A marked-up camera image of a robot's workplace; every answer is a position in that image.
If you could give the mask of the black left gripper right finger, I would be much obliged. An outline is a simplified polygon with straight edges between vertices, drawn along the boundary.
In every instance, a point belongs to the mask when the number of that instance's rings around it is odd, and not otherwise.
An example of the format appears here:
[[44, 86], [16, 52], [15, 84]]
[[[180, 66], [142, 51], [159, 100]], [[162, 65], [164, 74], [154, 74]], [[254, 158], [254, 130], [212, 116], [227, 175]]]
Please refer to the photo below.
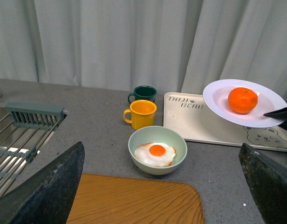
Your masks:
[[287, 224], [287, 168], [243, 143], [239, 161], [266, 224]]

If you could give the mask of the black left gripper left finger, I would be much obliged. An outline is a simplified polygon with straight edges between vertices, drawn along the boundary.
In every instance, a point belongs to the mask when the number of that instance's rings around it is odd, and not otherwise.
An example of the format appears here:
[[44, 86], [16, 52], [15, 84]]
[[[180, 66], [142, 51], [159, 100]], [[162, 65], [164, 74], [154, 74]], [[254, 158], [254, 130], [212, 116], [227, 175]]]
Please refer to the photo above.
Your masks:
[[84, 146], [67, 151], [0, 198], [0, 224], [64, 224], [84, 164]]

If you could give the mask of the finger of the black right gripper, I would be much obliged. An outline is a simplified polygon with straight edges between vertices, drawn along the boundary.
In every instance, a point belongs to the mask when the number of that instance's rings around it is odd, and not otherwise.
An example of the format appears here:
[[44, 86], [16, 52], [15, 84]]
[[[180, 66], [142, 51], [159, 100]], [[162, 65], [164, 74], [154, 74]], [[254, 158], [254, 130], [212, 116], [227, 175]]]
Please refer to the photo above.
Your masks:
[[287, 131], [287, 107], [263, 115], [273, 119], [283, 120], [284, 122], [280, 124], [279, 127]]

